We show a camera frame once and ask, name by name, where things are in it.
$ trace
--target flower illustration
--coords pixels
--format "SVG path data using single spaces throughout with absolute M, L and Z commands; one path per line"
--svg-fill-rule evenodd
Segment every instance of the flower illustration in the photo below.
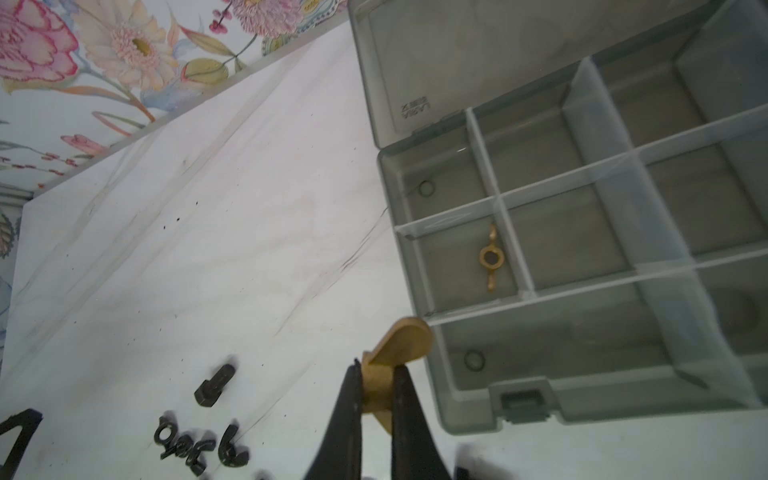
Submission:
M 6 258 L 13 250 L 13 225 L 5 214 L 0 214 L 0 258 Z
M 149 16 L 141 0 L 77 0 L 72 18 L 86 56 L 104 75 L 128 87 L 162 89 L 179 65 L 166 43 L 165 30 Z
M 44 3 L 0 1 L 0 77 L 64 80 L 78 70 L 69 56 L 77 48 L 67 25 Z
M 74 137 L 62 135 L 61 139 L 86 155 L 98 155 L 107 150 L 105 146 L 97 144 L 85 135 L 76 134 Z
M 227 33 L 227 27 L 224 26 L 224 23 L 222 23 L 224 20 L 231 20 L 232 13 L 230 12 L 230 8 L 232 8 L 232 4 L 229 3 L 227 7 L 222 12 L 221 10 L 214 10 L 214 18 L 215 20 L 211 22 L 210 26 L 208 27 L 213 33 Z
M 243 30 L 262 37 L 292 33 L 304 19 L 299 0 L 232 0 L 230 4 Z

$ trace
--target black bolt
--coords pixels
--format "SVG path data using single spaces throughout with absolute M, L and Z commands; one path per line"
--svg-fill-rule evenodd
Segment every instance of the black bolt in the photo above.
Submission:
M 197 404 L 203 407 L 214 406 L 214 403 L 219 399 L 221 390 L 229 382 L 235 374 L 235 367 L 229 363 L 222 366 L 216 375 L 210 380 L 203 380 L 200 387 L 195 390 L 194 399 Z

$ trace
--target black o-ring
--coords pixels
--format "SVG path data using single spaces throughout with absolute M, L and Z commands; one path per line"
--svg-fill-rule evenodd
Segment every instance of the black o-ring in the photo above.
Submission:
M 477 356 L 480 357 L 481 362 L 479 367 L 472 367 L 470 365 L 468 358 L 473 353 L 477 354 Z M 478 350 L 467 350 L 467 353 L 464 354 L 464 366 L 467 367 L 467 370 L 469 370 L 470 372 L 482 371 L 485 368 L 485 355 L 483 355 L 482 352 L 479 352 Z
M 431 180 L 424 180 L 419 184 L 419 195 L 424 198 L 431 197 L 435 194 L 435 182 Z
M 167 439 L 161 439 L 160 434 L 165 430 L 170 429 L 170 435 Z M 173 423 L 171 420 L 166 419 L 164 417 L 160 418 L 160 426 L 157 427 L 157 430 L 154 431 L 154 442 L 158 445 L 162 446 L 168 446 L 169 444 L 174 442 L 174 439 L 176 438 L 176 434 L 179 432 L 179 427 L 175 423 Z

